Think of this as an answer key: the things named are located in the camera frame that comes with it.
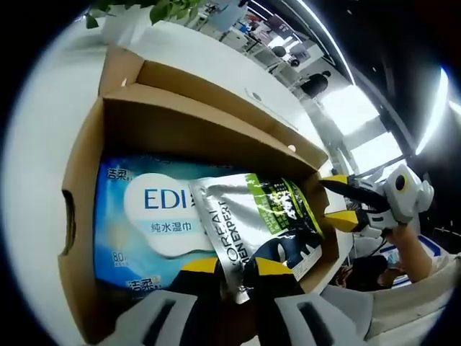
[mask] blue wet wipes package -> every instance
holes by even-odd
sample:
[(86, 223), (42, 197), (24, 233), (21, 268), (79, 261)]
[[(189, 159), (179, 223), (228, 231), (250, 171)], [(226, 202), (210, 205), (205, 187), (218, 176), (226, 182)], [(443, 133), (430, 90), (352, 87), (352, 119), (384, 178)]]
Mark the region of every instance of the blue wet wipes package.
[(215, 256), (189, 181), (235, 172), (159, 155), (103, 158), (94, 210), (96, 279), (144, 296), (168, 288), (188, 262)]

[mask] wet wipes package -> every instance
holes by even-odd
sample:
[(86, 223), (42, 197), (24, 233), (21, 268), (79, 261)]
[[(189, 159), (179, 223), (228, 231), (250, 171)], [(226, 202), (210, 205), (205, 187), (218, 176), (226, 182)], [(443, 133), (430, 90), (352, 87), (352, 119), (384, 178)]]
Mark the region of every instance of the wet wipes package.
[(166, 156), (103, 158), (94, 210), (97, 280), (144, 296), (168, 288), (188, 262), (215, 255), (189, 181), (234, 172)]
[(323, 234), (294, 182), (234, 174), (189, 186), (237, 303), (250, 297), (243, 271), (253, 258), (281, 262), (299, 281), (321, 257)]

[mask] printed number 80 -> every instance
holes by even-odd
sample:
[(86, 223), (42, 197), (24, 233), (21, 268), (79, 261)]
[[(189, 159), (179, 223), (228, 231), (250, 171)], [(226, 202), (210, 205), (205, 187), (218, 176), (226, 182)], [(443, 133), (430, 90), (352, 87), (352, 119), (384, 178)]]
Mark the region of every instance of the printed number 80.
[(112, 252), (112, 260), (114, 262), (124, 262), (125, 256), (123, 256), (123, 252)]

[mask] white table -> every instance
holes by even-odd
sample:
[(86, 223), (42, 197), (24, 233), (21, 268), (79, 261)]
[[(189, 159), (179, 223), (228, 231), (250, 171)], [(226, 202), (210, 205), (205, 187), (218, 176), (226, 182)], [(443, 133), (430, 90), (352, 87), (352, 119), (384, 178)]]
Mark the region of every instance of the white table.
[[(295, 96), (255, 63), (212, 38), (159, 22), (131, 48), (145, 58), (181, 68), (249, 99), (323, 148)], [(86, 30), (83, 22), (69, 27), (32, 72), (14, 109), (5, 143), (2, 208), (6, 248), (30, 308), (60, 345), (82, 343), (58, 273), (57, 256), (63, 250), (66, 230), (61, 183), (73, 142), (96, 98), (105, 51), (98, 44), (98, 30)], [(260, 95), (264, 104), (249, 96), (250, 92)], [(339, 262), (350, 250), (348, 241), (340, 241)]]

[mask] silver foil packet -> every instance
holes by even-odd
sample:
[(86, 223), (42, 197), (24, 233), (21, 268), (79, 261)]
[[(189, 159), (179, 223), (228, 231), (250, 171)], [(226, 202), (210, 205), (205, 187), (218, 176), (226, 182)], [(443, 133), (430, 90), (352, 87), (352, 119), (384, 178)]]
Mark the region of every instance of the silver foil packet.
[(284, 263), (297, 280), (320, 258), (323, 235), (295, 183), (249, 173), (189, 186), (237, 303), (249, 299), (243, 269), (254, 257)]

